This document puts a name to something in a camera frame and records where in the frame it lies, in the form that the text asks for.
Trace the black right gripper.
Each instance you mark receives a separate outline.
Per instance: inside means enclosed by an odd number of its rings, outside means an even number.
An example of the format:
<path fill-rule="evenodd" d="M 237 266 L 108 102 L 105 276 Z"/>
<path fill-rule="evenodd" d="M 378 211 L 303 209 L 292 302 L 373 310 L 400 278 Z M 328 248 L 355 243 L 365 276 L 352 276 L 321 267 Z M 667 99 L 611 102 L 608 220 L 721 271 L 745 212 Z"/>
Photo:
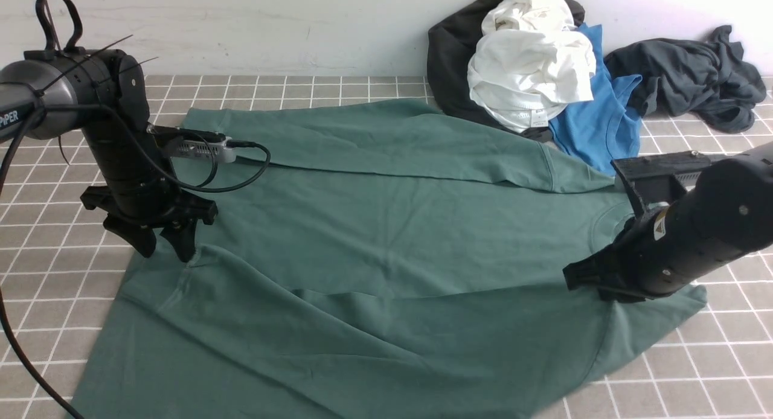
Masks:
<path fill-rule="evenodd" d="M 594 288 L 599 298 L 607 302 L 631 304 L 665 297 L 664 293 L 647 292 L 629 275 L 616 243 L 586 259 L 568 263 L 563 268 L 563 276 L 569 290 Z"/>

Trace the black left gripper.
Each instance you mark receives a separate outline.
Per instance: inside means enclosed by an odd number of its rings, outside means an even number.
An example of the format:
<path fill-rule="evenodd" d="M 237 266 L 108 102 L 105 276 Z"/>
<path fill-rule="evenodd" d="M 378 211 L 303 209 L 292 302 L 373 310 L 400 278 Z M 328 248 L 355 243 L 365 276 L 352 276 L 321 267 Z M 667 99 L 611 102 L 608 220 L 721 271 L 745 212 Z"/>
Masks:
<path fill-rule="evenodd" d="M 144 258 L 151 257 L 156 249 L 157 238 L 151 228 L 163 227 L 160 236 L 183 263 L 190 262 L 196 253 L 197 221 L 210 225 L 217 215 L 213 200 L 173 185 L 130 190 L 89 186 L 80 201 L 86 210 L 104 210 L 108 214 L 103 221 L 105 230 L 121 237 Z"/>

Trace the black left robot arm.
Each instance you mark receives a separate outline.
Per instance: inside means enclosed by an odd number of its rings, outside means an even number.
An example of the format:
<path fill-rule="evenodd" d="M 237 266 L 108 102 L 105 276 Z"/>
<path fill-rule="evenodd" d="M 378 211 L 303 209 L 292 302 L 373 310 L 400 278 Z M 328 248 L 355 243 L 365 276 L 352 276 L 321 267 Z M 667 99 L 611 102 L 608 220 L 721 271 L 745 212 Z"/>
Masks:
<path fill-rule="evenodd" d="M 156 230 L 183 262 L 193 258 L 199 223 L 215 202 L 177 182 L 167 145 L 179 131 L 150 123 L 143 70 L 121 50 L 74 54 L 28 51 L 2 69 L 2 141 L 58 138 L 80 130 L 104 179 L 80 196 L 106 213 L 104 228 L 151 257 Z"/>

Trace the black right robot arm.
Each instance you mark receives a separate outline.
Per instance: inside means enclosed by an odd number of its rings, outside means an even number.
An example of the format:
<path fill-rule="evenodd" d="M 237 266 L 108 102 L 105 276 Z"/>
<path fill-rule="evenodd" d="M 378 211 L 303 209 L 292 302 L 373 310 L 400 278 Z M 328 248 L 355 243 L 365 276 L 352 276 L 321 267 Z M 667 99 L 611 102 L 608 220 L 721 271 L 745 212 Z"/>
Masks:
<path fill-rule="evenodd" d="M 563 275 L 569 290 L 605 301 L 669 297 L 772 242 L 772 147 L 736 155 L 616 159 L 616 183 L 634 211 L 618 237 Z"/>

